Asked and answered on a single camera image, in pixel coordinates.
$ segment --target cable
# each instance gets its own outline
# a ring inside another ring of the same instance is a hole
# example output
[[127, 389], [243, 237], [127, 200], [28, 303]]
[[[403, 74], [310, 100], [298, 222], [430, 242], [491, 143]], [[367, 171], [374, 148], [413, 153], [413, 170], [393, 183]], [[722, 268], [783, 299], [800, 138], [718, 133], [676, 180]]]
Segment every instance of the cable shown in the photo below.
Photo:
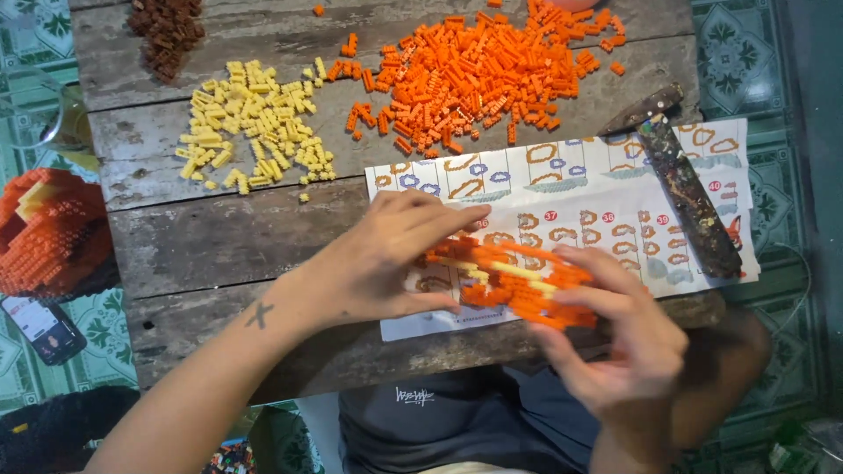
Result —
[[775, 242], [773, 245], [775, 245], [777, 247], [784, 247], [784, 248], [792, 251], [793, 253], [795, 253], [797, 256], [799, 256], [799, 259], [802, 260], [802, 264], [805, 266], [805, 272], [808, 274], [808, 287], [805, 288], [805, 293], [803, 293], [802, 298], [800, 298], [799, 302], [796, 303], [796, 306], [793, 307], [793, 312], [791, 312], [791, 314], [787, 317], [787, 319], [785, 319], [785, 322], [781, 323], [781, 325], [775, 331], [773, 331], [773, 333], [771, 334], [771, 337], [774, 337], [782, 329], [784, 329], [788, 324], [790, 324], [790, 321], [793, 319], [793, 316], [796, 315], [796, 313], [799, 311], [799, 308], [802, 307], [802, 304], [805, 302], [805, 299], [808, 297], [808, 294], [811, 293], [811, 284], [813, 283], [813, 275], [811, 275], [811, 266], [808, 264], [808, 260], [805, 259], [805, 256], [802, 255], [802, 252], [800, 252], [799, 249], [797, 249], [796, 247], [793, 247], [791, 245], [782, 244], [782, 243], [779, 243], [779, 242]]

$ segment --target x tattoo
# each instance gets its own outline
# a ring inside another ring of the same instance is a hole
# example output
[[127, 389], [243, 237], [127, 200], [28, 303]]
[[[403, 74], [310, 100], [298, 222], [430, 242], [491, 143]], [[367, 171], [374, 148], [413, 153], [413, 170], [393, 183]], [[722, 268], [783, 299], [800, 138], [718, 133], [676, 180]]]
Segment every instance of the x tattoo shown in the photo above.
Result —
[[266, 327], [266, 323], [263, 321], [263, 315], [270, 312], [272, 308], [275, 308], [274, 304], [270, 304], [269, 306], [264, 306], [263, 302], [258, 301], [258, 307], [255, 310], [255, 315], [251, 317], [248, 321], [246, 321], [246, 327], [252, 326], [252, 323], [258, 321], [258, 329], [263, 330]]

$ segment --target orange brick sculpture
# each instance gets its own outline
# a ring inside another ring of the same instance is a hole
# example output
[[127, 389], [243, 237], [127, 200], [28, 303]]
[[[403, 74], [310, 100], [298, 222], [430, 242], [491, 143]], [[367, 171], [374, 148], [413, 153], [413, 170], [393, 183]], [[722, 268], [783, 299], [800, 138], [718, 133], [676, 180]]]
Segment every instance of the orange brick sculpture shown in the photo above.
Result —
[[[549, 277], [541, 277], [533, 270], [515, 267], [516, 259], [508, 252], [530, 257], [541, 262], [541, 267], [551, 265], [553, 270]], [[552, 252], [507, 241], [481, 245], [478, 239], [464, 235], [428, 250], [425, 261], [457, 267], [467, 272], [468, 278], [477, 280], [461, 289], [460, 303], [489, 307], [505, 304], [524, 320], [560, 330], [567, 326], [594, 328], [597, 322], [588, 308], [553, 301], [552, 294], [557, 289], [574, 288], [592, 278]]]
[[39, 168], [12, 179], [0, 197], [0, 292], [69, 294], [111, 254], [99, 185]]

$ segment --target pile of brown bricks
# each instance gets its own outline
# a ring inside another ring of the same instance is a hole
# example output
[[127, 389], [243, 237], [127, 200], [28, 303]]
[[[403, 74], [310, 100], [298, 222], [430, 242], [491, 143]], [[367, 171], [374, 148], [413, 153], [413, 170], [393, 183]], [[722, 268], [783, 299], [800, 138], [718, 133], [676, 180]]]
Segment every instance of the pile of brown bricks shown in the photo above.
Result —
[[135, 35], [145, 36], [143, 63], [163, 83], [172, 83], [184, 54], [205, 35], [194, 21], [201, 0], [133, 0], [127, 23]]

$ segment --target hand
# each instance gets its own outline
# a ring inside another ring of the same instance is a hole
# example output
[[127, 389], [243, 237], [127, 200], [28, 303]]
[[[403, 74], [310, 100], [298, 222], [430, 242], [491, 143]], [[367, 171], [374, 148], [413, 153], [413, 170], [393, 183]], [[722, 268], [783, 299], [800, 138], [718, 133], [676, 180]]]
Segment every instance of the hand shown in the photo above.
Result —
[[670, 397], [688, 346], [685, 333], [614, 257], [566, 245], [557, 252], [591, 272], [599, 288], [559, 291], [554, 299], [591, 308], [611, 321], [614, 333], [612, 360], [586, 364], [564, 334], [531, 326], [568, 391], [598, 418], [615, 407]]
[[491, 206], [461, 210], [417, 190], [381, 191], [359, 224], [308, 261], [308, 279], [325, 290], [328, 325], [382, 320], [431, 310], [459, 312], [447, 294], [410, 293], [409, 265], [425, 250], [476, 222]]

